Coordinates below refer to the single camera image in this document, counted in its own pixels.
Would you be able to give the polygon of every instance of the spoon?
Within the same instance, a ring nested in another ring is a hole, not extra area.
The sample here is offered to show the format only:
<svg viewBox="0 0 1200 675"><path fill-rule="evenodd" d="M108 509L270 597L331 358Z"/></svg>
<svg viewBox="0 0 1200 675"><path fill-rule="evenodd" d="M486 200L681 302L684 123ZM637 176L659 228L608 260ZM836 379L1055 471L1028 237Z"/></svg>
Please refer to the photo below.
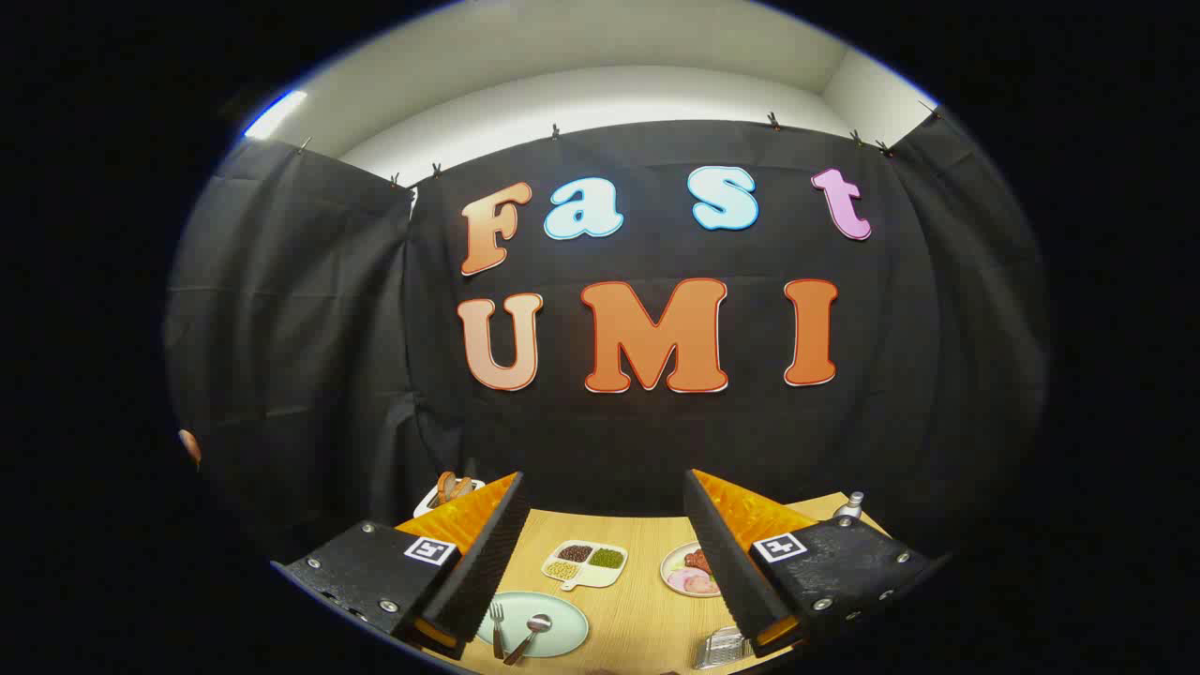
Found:
<svg viewBox="0 0 1200 675"><path fill-rule="evenodd" d="M504 665L512 665L514 663L516 663L517 659L521 658L521 655L524 653L526 647L529 646L529 643L533 641L533 637L536 635L538 633L545 633L546 631L550 631L550 626L551 626L550 617L546 616L545 614L535 614L532 617L529 617L529 621L526 621L526 628L529 629L529 637L526 638L523 643L517 645L517 649L512 650L512 653L510 653L509 657L504 659Z"/></svg>

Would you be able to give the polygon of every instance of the wooden table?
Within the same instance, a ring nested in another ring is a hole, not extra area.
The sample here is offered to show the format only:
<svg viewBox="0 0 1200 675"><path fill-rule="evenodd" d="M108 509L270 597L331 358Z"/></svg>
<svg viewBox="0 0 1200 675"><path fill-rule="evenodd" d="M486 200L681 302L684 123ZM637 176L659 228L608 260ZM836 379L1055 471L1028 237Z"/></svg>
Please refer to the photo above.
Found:
<svg viewBox="0 0 1200 675"><path fill-rule="evenodd" d="M827 520L847 497L840 492L787 504L816 520ZM883 528L863 514L863 521L880 532ZM625 569L605 589L576 586L559 590L559 581L541 573L541 565L566 539L616 544L629 550ZM454 662L481 674L512 675L517 671L586 675L610 670L617 675L660 675L676 671L725 675L787 653L780 650L766 658L745 658L730 665L697 671L696 650L714 631L733 626L733 617L721 598L692 598L672 591L659 577L659 565L676 548L696 540L691 522L684 518L605 518L548 510L529 512L517 539L498 593L533 591L563 598L583 611L590 632L575 651L553 658L523 658L504 665L492 656L492 646L480 639L467 644L462 659Z"/></svg>

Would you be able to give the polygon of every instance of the fork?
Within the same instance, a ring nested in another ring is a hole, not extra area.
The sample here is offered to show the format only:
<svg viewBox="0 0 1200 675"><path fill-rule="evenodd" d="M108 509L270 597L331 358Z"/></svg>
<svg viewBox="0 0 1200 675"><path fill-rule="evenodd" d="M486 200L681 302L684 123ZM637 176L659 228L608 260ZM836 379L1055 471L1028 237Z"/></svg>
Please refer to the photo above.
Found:
<svg viewBox="0 0 1200 675"><path fill-rule="evenodd" d="M492 620L492 656L504 658L504 635L500 634L500 622L504 621L504 605L492 603L487 610L487 616Z"/></svg>

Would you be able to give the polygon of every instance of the ceiling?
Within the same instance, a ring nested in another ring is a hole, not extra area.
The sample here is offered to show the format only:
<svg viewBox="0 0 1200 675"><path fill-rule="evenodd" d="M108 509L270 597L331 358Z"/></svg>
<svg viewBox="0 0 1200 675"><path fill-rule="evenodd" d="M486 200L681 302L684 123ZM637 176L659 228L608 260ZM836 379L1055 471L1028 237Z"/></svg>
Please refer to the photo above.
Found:
<svg viewBox="0 0 1200 675"><path fill-rule="evenodd" d="M341 157L480 89L600 66L725 71L821 94L846 44L746 0L462 0L386 31L296 89L274 138Z"/></svg>

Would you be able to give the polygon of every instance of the light blue letter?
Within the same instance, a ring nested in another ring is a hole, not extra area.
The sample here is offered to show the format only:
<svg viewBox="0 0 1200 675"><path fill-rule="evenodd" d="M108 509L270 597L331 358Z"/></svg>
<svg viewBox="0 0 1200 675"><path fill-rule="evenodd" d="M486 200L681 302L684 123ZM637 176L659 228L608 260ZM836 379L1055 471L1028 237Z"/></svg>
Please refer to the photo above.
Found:
<svg viewBox="0 0 1200 675"><path fill-rule="evenodd" d="M570 202L580 195L578 201ZM581 178L554 190L550 201L560 207L546 215L546 234L551 239L575 239L584 232L608 237L625 216L617 213L617 187L602 178Z"/></svg>
<svg viewBox="0 0 1200 675"><path fill-rule="evenodd" d="M691 214L704 229L745 229L758 219L754 179L737 167L700 167L688 177L688 190L701 201Z"/></svg>

